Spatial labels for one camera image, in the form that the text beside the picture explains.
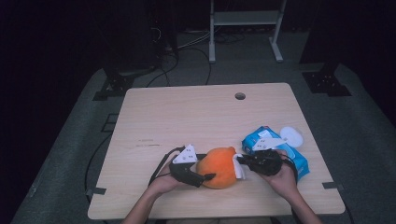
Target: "black curtain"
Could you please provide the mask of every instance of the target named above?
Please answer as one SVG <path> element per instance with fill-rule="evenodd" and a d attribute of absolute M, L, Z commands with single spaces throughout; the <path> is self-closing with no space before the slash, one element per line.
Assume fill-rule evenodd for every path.
<path fill-rule="evenodd" d="M 13 218 L 103 61 L 117 68 L 157 65 L 146 3 L 0 2 L 0 223 Z"/>
<path fill-rule="evenodd" d="M 322 0 L 300 63 L 333 60 L 352 69 L 396 125 L 396 4 Z"/>

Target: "blue and white packaging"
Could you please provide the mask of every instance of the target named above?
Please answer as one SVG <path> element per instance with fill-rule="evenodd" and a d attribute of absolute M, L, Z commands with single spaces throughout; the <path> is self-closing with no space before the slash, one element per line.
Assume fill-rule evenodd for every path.
<path fill-rule="evenodd" d="M 248 155 L 254 155 L 255 150 L 257 150 L 255 149 L 255 147 L 262 138 L 280 139 L 280 136 L 274 131 L 272 131 L 268 126 L 261 126 L 255 132 L 249 134 L 242 141 L 242 149 Z M 285 150 L 288 153 L 290 159 L 294 161 L 294 164 L 296 165 L 298 172 L 298 180 L 300 180 L 304 175 L 307 175 L 309 173 L 308 160 L 300 152 L 298 152 L 297 149 L 291 147 L 287 143 L 276 146 L 276 149 Z"/>

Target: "black tape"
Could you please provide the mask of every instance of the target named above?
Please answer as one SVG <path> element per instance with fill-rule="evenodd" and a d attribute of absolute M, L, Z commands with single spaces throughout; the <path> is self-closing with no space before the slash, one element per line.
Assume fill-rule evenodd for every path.
<path fill-rule="evenodd" d="M 344 190 L 344 186 L 343 185 L 338 185 L 335 182 L 326 182 L 326 183 L 322 183 L 323 188 L 325 189 L 338 189 L 338 190 Z"/>
<path fill-rule="evenodd" d="M 94 193 L 94 194 L 101 194 L 101 195 L 105 195 L 105 193 L 106 193 L 106 189 L 101 189 L 101 188 L 94 188 L 94 189 L 93 189 L 93 193 Z"/>
<path fill-rule="evenodd" d="M 105 124 L 102 127 L 102 133 L 113 133 L 116 127 L 119 114 L 108 114 Z"/>

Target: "hand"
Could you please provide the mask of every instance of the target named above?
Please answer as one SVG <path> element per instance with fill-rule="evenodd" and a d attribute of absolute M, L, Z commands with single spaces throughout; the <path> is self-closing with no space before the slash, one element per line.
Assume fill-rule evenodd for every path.
<path fill-rule="evenodd" d="M 279 153 L 282 159 L 287 159 L 285 157 L 287 155 L 286 151 L 277 150 L 277 153 Z M 259 176 L 266 180 L 273 190 L 286 200 L 293 195 L 300 194 L 297 189 L 294 172 L 286 163 L 282 164 L 280 171 L 276 175 L 268 176 L 259 174 Z"/>
<path fill-rule="evenodd" d="M 158 193 L 164 194 L 173 189 L 186 185 L 182 182 L 174 179 L 170 174 L 169 163 L 166 163 L 165 166 L 158 173 L 157 177 L 152 181 L 152 183 L 148 186 L 149 189 L 152 189 Z"/>

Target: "gray carpet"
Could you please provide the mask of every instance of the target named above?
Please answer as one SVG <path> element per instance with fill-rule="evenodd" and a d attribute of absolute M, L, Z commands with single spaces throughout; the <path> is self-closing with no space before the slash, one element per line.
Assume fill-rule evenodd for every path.
<path fill-rule="evenodd" d="M 244 40 L 230 45 L 218 44 L 217 62 L 211 64 L 208 84 L 289 83 L 355 223 L 394 223 L 395 128 L 365 91 L 358 76 L 343 65 L 335 75 L 352 96 L 311 93 L 302 76 L 309 68 L 298 64 L 307 33 L 281 33 L 278 43 L 285 59 L 283 63 L 275 61 L 268 36 L 246 35 Z M 179 35 L 178 44 L 194 38 Z M 206 42 L 193 47 L 208 51 Z M 175 62 L 175 58 L 164 56 L 163 69 L 171 68 Z M 133 88 L 146 87 L 161 72 L 157 70 L 137 78 Z M 196 49 L 185 49 L 180 52 L 177 67 L 168 72 L 169 84 L 205 85 L 208 74 L 205 55 Z M 123 100 L 122 97 L 92 100 L 105 79 L 103 70 L 92 75 L 13 223 L 100 223 L 87 217 L 89 202 L 84 183 L 87 177 L 88 189 L 96 184 L 109 143 L 109 138 L 106 139 L 109 133 L 103 127 L 109 114 L 119 113 Z M 150 87 L 166 85 L 162 76 Z M 109 123 L 106 130 L 113 126 Z M 351 223 L 347 212 L 321 218 L 325 223 Z M 279 217 L 279 220 L 284 224 L 294 223 L 291 217 Z"/>

